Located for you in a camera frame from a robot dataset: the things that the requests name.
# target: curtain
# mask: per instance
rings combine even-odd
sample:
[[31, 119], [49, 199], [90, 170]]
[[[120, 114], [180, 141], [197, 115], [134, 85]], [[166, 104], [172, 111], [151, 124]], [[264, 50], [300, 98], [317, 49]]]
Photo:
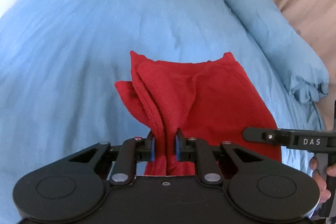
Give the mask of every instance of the curtain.
[[274, 0], [283, 16], [320, 56], [330, 75], [330, 94], [316, 105], [327, 130], [336, 100], [336, 0]]

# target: blue fitted sheet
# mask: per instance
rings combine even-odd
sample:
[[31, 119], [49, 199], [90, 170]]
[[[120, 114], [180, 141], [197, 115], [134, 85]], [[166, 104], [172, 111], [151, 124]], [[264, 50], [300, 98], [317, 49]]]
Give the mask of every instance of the blue fitted sheet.
[[[114, 87], [131, 79], [130, 50], [173, 62], [230, 51], [279, 128], [323, 128], [223, 0], [19, 0], [0, 19], [0, 224], [20, 220], [11, 192], [25, 173], [99, 141], [147, 135]], [[282, 152], [309, 173], [309, 153]]]

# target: folded red fabric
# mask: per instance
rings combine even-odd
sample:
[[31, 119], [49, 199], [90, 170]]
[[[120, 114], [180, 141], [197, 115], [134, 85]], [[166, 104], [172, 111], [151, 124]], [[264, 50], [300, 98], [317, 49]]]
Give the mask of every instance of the folded red fabric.
[[146, 175], [194, 174], [192, 163], [176, 160], [178, 128], [186, 138], [202, 138], [210, 145], [231, 141], [281, 162], [280, 147], [246, 142], [242, 137], [246, 127], [277, 125], [232, 53], [197, 64], [130, 54], [132, 81], [116, 82], [115, 87], [133, 117], [155, 136], [155, 161], [147, 164]]

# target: blue pillow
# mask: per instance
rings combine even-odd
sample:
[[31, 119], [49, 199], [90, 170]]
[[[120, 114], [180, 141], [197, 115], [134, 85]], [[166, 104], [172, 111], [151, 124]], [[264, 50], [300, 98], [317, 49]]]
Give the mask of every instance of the blue pillow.
[[272, 0], [225, 2], [256, 40], [289, 94], [301, 103], [317, 102], [328, 94], [325, 65]]

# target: black tool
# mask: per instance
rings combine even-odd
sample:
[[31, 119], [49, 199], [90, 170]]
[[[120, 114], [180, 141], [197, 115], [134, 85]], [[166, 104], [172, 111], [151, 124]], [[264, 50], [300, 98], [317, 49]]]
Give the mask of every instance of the black tool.
[[178, 130], [176, 157], [194, 162], [196, 175], [136, 176], [137, 162], [154, 160], [154, 144], [152, 133], [101, 142], [27, 174], [13, 191], [20, 224], [313, 223], [319, 189], [300, 171]]
[[319, 209], [319, 216], [336, 216], [336, 177], [326, 174], [326, 168], [336, 163], [336, 101], [332, 131], [247, 128], [243, 131], [243, 137], [246, 141], [286, 146], [289, 149], [315, 153], [319, 163], [319, 172], [326, 180], [327, 189], [331, 192], [331, 197]]

